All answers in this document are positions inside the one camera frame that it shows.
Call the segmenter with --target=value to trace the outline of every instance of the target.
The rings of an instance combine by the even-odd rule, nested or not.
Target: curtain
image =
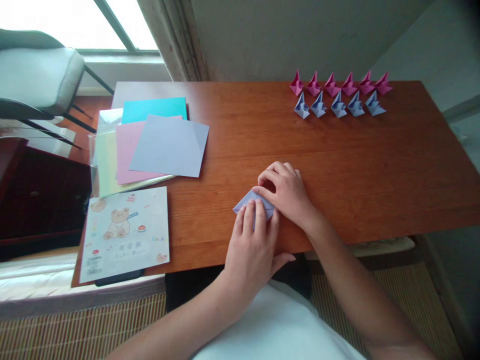
[[[173,81],[208,81],[191,0],[137,0]]]

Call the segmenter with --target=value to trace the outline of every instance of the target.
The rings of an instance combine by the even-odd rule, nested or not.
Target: finger
[[[286,252],[274,256],[271,261],[270,277],[272,277],[278,270],[280,270],[283,265],[295,260],[295,256]]]
[[[243,234],[251,234],[254,232],[254,206],[255,200],[248,200],[245,215],[243,216]]]
[[[285,167],[287,168],[287,170],[292,173],[293,175],[295,175],[295,169],[294,167],[292,166],[291,163],[289,162],[285,162],[283,165],[285,165]]]
[[[265,198],[269,203],[275,202],[275,194],[263,186],[254,186],[251,188],[255,194]]]
[[[258,185],[262,186],[265,181],[270,180],[274,185],[279,180],[280,175],[273,170],[264,170],[258,177]]]
[[[300,179],[300,181],[301,181],[302,184],[303,184],[304,181],[302,180],[302,175],[300,175],[300,170],[295,169],[295,174],[296,174],[296,176]]]
[[[261,235],[262,239],[265,237],[267,228],[267,215],[265,214],[264,203],[261,198],[257,198],[255,202],[255,234]]]
[[[244,214],[245,214],[245,205],[242,205],[238,213],[236,214],[235,224],[233,224],[233,234],[234,235],[242,235],[243,227],[244,227]]]
[[[266,168],[267,170],[272,170],[275,171],[277,174],[280,175],[288,175],[289,170],[285,167],[284,164],[282,164],[280,161],[275,161],[273,164],[271,164],[269,167]]]
[[[275,209],[273,210],[273,216],[271,217],[270,227],[268,228],[268,242],[272,246],[275,247],[277,243],[277,237],[279,236],[279,227],[280,227],[280,212]]]

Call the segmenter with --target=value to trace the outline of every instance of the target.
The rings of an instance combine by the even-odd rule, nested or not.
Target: window
[[[84,55],[159,55],[137,0],[2,0],[0,28],[42,31]]]

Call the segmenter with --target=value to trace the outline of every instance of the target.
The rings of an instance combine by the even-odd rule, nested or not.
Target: pink paper
[[[131,122],[116,126],[116,180],[119,185],[159,178],[168,174],[129,170],[135,150],[140,141],[146,121]]]
[[[317,96],[320,93],[320,85],[317,82],[317,72],[313,74],[310,82],[308,83],[306,89],[312,94],[312,96]]]
[[[388,93],[393,87],[389,86],[389,72],[387,71],[381,78],[375,83],[375,87],[382,95]]]
[[[290,84],[290,89],[295,93],[295,96],[298,96],[302,89],[304,88],[303,82],[300,81],[299,70],[296,70],[295,79]]]
[[[372,82],[370,81],[371,73],[371,71],[367,72],[363,80],[358,84],[358,87],[363,95],[367,95],[369,92],[375,89],[375,86],[373,86]]]
[[[357,88],[354,86],[354,73],[350,72],[350,75],[346,78],[345,82],[341,86],[341,90],[345,95],[350,96],[357,91]]]
[[[335,76],[333,72],[331,73],[323,88],[330,94],[332,98],[340,92],[341,89],[336,86]]]

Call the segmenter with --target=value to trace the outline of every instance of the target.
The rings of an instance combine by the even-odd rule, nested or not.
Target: bamboo mat
[[[463,359],[423,262],[373,271],[440,359]],[[324,275],[314,275],[320,316],[367,358]],[[165,293],[75,312],[0,321],[1,359],[99,359],[165,313]]]

